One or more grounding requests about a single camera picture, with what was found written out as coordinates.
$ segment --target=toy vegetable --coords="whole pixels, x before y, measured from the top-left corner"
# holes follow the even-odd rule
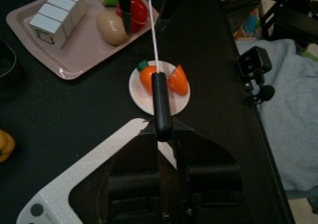
[[[0,129],[0,162],[4,162],[15,149],[13,136]]]
[[[182,65],[180,64],[167,80],[169,88],[181,96],[188,94],[188,79]]]

